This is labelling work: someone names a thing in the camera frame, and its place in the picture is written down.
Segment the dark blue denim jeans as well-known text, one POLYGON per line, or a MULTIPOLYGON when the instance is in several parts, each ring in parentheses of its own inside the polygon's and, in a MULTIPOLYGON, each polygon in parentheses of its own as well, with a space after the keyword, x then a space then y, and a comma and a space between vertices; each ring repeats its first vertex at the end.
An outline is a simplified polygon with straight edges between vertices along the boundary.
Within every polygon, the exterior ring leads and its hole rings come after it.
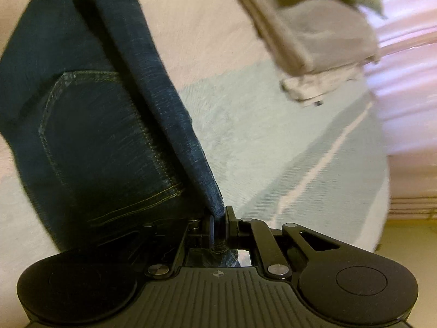
POLYGON ((225 215, 138 0, 30 0, 1 57, 1 134, 60 251, 225 215))

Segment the beige folded towel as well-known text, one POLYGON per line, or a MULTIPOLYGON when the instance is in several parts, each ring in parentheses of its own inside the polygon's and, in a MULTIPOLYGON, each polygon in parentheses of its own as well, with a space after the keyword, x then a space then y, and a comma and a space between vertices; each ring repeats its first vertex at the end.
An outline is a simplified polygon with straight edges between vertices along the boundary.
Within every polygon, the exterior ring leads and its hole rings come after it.
POLYGON ((290 75, 376 62, 379 41, 351 0, 239 0, 290 75))

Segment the pink curtain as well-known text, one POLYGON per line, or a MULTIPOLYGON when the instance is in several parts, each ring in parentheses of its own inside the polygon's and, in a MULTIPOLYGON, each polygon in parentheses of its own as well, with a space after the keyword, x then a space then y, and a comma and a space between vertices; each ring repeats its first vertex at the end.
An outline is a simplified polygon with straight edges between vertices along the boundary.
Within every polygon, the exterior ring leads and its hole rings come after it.
POLYGON ((382 58, 366 67, 389 157, 393 198, 436 196, 436 0, 383 0, 368 13, 382 58))

